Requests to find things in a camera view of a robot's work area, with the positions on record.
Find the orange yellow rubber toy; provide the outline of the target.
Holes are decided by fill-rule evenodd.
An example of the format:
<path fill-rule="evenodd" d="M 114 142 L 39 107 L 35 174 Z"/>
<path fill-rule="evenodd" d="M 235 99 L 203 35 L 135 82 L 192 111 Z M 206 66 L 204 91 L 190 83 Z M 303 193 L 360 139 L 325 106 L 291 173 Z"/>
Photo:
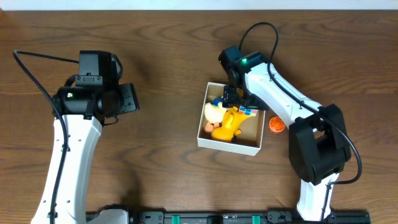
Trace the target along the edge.
<path fill-rule="evenodd" d="M 237 107 L 230 108 L 223 116 L 221 126 L 211 132 L 211 138 L 223 142 L 231 142 L 234 137 L 242 133 L 240 126 L 245 120 L 252 118 L 250 114 L 242 112 Z"/>

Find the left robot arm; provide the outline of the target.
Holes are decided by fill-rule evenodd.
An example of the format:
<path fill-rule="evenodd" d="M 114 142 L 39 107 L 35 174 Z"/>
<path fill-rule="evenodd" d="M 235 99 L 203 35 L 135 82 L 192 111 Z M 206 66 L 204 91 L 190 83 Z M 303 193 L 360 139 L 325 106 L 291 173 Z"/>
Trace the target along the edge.
<path fill-rule="evenodd" d="M 86 223 L 91 163 L 105 120 L 139 109 L 131 83 L 67 83 L 50 99 L 55 120 L 53 152 L 32 223 Z"/>

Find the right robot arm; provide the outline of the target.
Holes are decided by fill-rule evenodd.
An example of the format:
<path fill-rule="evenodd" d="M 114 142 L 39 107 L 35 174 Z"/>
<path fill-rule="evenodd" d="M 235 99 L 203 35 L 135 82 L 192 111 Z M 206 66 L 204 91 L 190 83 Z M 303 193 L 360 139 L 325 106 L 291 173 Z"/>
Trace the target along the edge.
<path fill-rule="evenodd" d="M 289 130 L 289 160 L 300 177 L 299 215 L 323 221 L 330 212 L 333 186 L 351 159 L 343 113 L 336 105 L 322 106 L 303 95 L 277 72 L 260 52 L 243 55 L 224 49 L 218 60 L 228 74 L 224 103 L 245 115 L 272 110 Z"/>

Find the white cardboard box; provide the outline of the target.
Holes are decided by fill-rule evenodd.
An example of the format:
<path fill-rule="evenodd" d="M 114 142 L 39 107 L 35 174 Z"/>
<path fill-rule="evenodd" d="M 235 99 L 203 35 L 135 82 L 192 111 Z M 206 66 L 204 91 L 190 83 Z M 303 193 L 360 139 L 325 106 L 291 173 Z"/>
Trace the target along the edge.
<path fill-rule="evenodd" d="M 225 84 L 208 82 L 205 98 L 203 101 L 200 125 L 197 134 L 197 144 L 199 147 L 216 149 L 219 151 L 233 152 L 247 156 L 255 156 L 262 146 L 262 135 L 264 132 L 265 111 L 259 111 L 255 118 L 244 121 L 240 127 L 243 131 L 232 142 L 223 142 L 211 138 L 210 133 L 205 132 L 205 104 L 212 102 L 217 97 L 223 95 Z"/>

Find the colourful puzzle cube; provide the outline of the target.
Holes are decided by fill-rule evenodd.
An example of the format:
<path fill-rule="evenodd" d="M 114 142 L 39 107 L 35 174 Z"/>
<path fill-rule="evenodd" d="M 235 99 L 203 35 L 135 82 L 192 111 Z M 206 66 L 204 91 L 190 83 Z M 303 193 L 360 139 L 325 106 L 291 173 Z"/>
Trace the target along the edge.
<path fill-rule="evenodd" d="M 243 114 L 246 116 L 252 116 L 255 117 L 257 116 L 259 110 L 255 110 L 255 109 L 250 109 L 250 108 L 245 108 L 243 106 L 239 107 L 238 113 L 239 114 Z"/>

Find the plush duck toy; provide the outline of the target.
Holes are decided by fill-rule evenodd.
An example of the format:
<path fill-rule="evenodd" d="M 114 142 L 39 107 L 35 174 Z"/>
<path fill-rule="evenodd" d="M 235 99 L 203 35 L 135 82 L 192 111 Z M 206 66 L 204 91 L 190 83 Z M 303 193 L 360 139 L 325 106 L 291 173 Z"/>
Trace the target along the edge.
<path fill-rule="evenodd" d="M 214 129 L 219 128 L 227 110 L 228 108 L 223 106 L 221 98 L 215 99 L 212 103 L 206 103 L 204 107 L 205 132 L 211 133 Z"/>

